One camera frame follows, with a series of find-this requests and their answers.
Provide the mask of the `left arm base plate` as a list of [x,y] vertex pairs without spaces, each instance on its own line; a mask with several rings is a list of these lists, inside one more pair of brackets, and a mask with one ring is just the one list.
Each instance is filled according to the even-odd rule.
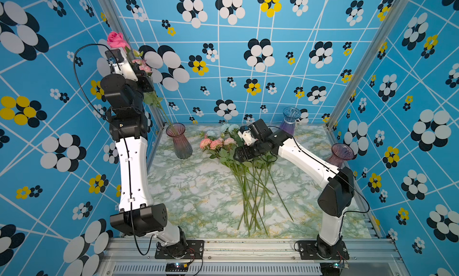
[[157,245],[155,259],[165,260],[192,260],[202,259],[204,252],[204,240],[186,240],[186,243],[179,242],[173,246],[163,247]]

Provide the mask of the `magenta pink rose stem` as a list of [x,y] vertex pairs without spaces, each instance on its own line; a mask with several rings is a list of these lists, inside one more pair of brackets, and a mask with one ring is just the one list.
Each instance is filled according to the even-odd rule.
[[[107,44],[111,49],[122,49],[122,50],[124,50],[126,54],[130,51],[130,46],[124,40],[124,36],[123,36],[122,33],[111,32],[108,35]],[[162,107],[162,104],[161,104],[163,99],[158,97],[156,92],[146,93],[146,95],[147,96],[144,99],[145,103],[147,105],[151,105],[151,106],[157,107],[158,110],[161,112],[162,116],[164,117],[164,119],[166,120],[167,124],[171,125],[172,121],[169,118],[169,116],[167,115],[166,111],[164,110],[164,108]]]

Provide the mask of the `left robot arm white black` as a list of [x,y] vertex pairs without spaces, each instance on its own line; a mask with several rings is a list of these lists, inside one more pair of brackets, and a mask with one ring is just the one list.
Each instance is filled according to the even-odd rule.
[[164,204],[154,204],[148,193],[148,118],[143,95],[153,90],[146,75],[131,80],[110,74],[101,80],[111,107],[106,112],[110,133],[118,152],[121,195],[118,213],[110,217],[111,227],[127,236],[149,236],[157,248],[172,258],[183,258],[188,245],[183,230],[169,222]]

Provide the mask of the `pink grey ribbed glass vase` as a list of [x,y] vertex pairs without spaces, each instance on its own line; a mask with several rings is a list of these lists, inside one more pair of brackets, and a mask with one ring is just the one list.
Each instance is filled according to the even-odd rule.
[[188,159],[193,153],[192,146],[186,138],[185,132],[186,127],[181,123],[173,123],[166,129],[166,135],[173,141],[175,155],[182,160]]

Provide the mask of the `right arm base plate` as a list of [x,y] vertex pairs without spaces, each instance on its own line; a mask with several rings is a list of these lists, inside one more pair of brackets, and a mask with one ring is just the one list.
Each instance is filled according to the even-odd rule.
[[325,242],[314,240],[299,240],[294,244],[294,250],[302,260],[349,260],[349,253],[343,241],[330,246]]

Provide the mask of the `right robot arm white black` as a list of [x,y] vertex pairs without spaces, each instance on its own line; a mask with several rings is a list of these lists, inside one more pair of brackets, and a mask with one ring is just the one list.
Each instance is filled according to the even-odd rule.
[[272,131],[262,119],[238,131],[243,145],[235,150],[239,162],[253,160],[267,153],[284,158],[308,174],[322,189],[317,200],[322,210],[322,225],[316,240],[319,258],[332,259],[343,247],[344,216],[355,196],[353,172],[337,167],[314,155],[282,129]]

